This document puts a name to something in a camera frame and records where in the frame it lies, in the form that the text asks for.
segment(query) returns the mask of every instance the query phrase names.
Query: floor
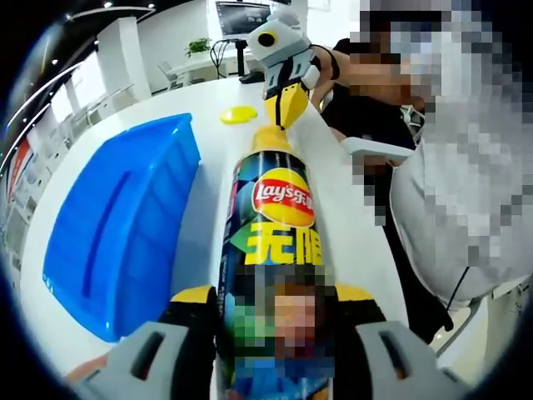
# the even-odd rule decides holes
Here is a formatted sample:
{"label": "floor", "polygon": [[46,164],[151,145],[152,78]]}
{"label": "floor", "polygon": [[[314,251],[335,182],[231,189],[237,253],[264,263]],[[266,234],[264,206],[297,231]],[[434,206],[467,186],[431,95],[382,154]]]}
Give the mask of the floor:
{"label": "floor", "polygon": [[[531,297],[529,286],[529,282],[526,282],[499,298],[488,298],[487,315],[479,321],[461,355],[449,366],[450,370],[466,383],[476,385],[505,350],[521,310]],[[455,326],[459,327],[468,318],[469,313],[469,309],[456,312],[452,316]],[[431,348],[437,351],[452,334],[453,331],[439,331],[431,343]]]}

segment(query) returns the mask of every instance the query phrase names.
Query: blue plastic bin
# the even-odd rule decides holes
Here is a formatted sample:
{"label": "blue plastic bin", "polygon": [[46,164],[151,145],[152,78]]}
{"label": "blue plastic bin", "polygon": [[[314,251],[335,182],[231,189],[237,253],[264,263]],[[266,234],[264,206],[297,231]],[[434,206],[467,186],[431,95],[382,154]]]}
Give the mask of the blue plastic bin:
{"label": "blue plastic bin", "polygon": [[116,342],[170,300],[183,211],[200,154],[191,114],[107,140],[57,215],[42,278],[86,329]]}

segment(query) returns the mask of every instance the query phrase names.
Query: monitor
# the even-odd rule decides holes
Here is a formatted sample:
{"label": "monitor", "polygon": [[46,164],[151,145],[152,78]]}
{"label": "monitor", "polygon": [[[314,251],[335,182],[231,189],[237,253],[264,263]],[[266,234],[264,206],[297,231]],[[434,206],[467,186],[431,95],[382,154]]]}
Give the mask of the monitor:
{"label": "monitor", "polygon": [[217,11],[225,39],[246,40],[270,16],[270,6],[249,2],[217,2]]}

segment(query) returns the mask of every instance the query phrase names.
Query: yellow disc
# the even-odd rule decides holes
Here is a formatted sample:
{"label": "yellow disc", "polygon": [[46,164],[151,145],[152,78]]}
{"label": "yellow disc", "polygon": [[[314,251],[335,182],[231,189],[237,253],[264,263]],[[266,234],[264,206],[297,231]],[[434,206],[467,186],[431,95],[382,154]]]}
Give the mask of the yellow disc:
{"label": "yellow disc", "polygon": [[228,108],[224,111],[220,119],[223,123],[247,123],[257,117],[257,111],[254,107],[239,106]]}

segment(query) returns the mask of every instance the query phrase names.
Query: lay's chip canister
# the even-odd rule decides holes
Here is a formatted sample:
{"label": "lay's chip canister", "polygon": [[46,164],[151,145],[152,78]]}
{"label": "lay's chip canister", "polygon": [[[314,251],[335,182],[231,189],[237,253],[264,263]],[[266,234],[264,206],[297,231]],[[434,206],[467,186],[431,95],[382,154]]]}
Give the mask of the lay's chip canister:
{"label": "lay's chip canister", "polygon": [[223,393],[328,397],[325,275],[306,165],[285,131],[264,127],[233,175],[217,300]]}

